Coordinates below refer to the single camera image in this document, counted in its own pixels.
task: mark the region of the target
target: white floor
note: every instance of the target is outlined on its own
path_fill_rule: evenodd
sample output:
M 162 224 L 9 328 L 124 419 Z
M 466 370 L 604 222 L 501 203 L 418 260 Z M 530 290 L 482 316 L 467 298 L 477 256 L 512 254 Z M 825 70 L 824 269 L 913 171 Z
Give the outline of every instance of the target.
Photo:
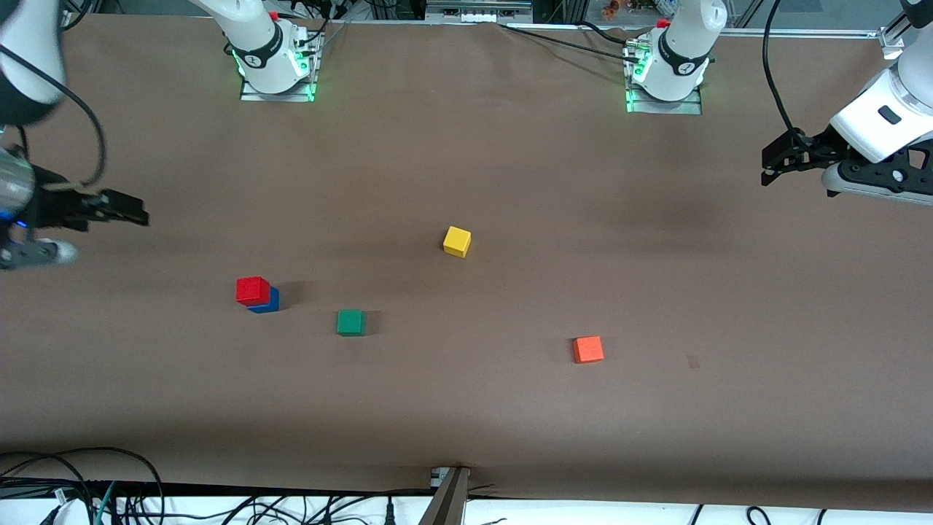
M 170 514 L 190 514 L 208 516 L 230 511 L 242 502 L 243 497 L 184 497 L 167 499 L 166 508 Z M 272 503 L 275 497 L 261 498 L 265 503 Z M 327 498 L 306 498 L 308 516 L 320 509 Z M 394 498 L 397 525 L 417 525 L 425 511 L 429 498 L 405 497 Z M 383 525 L 385 521 L 385 498 L 373 498 L 359 505 L 347 508 L 334 515 L 334 520 L 342 518 L 360 518 L 369 525 Z M 0 525 L 39 525 L 49 511 L 57 505 L 54 499 L 0 501 Z M 304 512 L 300 497 L 289 498 L 278 508 L 297 518 Z M 503 525 L 687 525 L 694 505 L 686 504 L 630 504 L 574 501 L 531 501 L 531 500 L 474 500 L 466 506 L 465 525 L 486 525 L 501 518 Z M 146 501 L 146 511 L 159 512 L 159 501 L 152 498 Z M 817 509 L 766 507 L 765 511 L 773 525 L 814 525 Z M 247 507 L 230 525 L 245 525 L 252 517 L 252 510 Z M 757 525 L 765 525 L 764 519 L 753 515 Z M 164 525 L 219 525 L 224 517 L 193 520 L 190 518 L 167 518 Z M 79 505 L 68 504 L 55 525 L 85 525 L 87 513 Z M 296 519 L 264 518 L 259 525 L 297 525 Z M 827 512 L 824 525 L 933 525 L 933 514 L 885 513 L 864 511 Z M 745 507 L 708 505 L 697 525 L 748 525 Z

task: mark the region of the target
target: toy block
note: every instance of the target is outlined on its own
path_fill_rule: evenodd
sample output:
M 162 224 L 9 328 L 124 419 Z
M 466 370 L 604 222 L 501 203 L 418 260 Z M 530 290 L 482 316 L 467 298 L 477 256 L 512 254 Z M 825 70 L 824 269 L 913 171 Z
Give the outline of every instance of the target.
M 269 302 L 265 305 L 247 306 L 247 310 L 256 314 L 270 314 L 279 311 L 279 289 L 274 286 L 269 291 Z
M 574 339 L 574 362 L 597 362 L 603 360 L 603 340 L 599 335 Z
M 272 300 L 272 285 L 266 279 L 240 277 L 236 280 L 236 302 L 243 306 L 267 305 Z
M 366 312 L 363 310 L 337 312 L 337 334 L 344 337 L 366 335 Z
M 471 236 L 472 234 L 467 230 L 451 226 L 447 230 L 447 235 L 444 236 L 444 251 L 457 257 L 466 257 Z

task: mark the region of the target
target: yellow cube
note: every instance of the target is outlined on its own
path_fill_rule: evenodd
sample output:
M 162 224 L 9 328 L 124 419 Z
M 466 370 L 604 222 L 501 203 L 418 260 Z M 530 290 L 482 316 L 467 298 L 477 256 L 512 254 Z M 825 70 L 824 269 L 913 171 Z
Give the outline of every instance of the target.
M 444 237 L 444 251 L 457 257 L 466 257 L 469 249 L 470 232 L 451 226 Z

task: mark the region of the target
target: green cube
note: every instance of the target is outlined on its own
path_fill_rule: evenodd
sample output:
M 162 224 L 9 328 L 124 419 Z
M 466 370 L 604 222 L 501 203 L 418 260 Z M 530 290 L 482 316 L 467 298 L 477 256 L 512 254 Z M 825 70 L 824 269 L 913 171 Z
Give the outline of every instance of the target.
M 337 334 L 344 337 L 366 335 L 366 312 L 363 310 L 337 312 Z

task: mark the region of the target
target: blue cable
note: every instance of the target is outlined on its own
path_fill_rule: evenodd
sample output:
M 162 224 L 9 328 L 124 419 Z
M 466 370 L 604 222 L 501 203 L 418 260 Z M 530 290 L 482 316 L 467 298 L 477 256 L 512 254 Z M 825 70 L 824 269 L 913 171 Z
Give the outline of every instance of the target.
M 94 525 L 102 525 L 102 523 L 104 523 L 104 509 L 107 507 L 107 502 L 110 501 L 110 493 L 113 492 L 114 485 L 117 485 L 117 482 L 111 481 L 110 487 L 107 487 L 107 492 L 104 492 L 104 498 L 101 500 L 101 508 L 97 509 L 97 514 L 94 516 Z

